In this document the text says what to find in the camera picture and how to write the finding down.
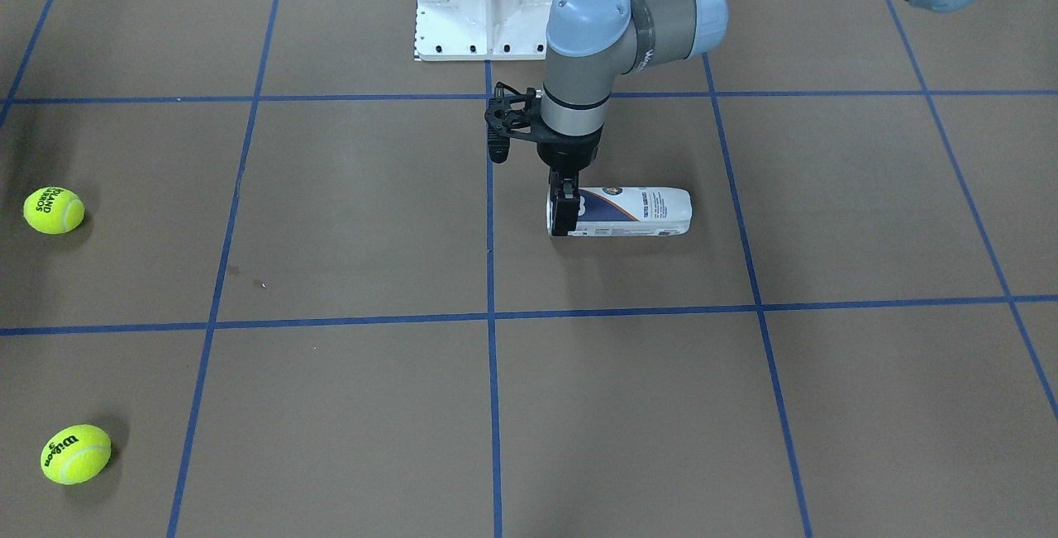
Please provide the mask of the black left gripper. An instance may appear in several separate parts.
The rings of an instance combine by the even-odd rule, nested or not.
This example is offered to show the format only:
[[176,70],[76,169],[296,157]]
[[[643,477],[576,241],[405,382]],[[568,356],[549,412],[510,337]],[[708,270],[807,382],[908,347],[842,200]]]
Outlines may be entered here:
[[[598,154],[602,134],[557,136],[537,143],[537,154],[548,168],[564,173],[578,173],[589,168]],[[550,235],[569,236],[578,225],[579,177],[550,174]]]

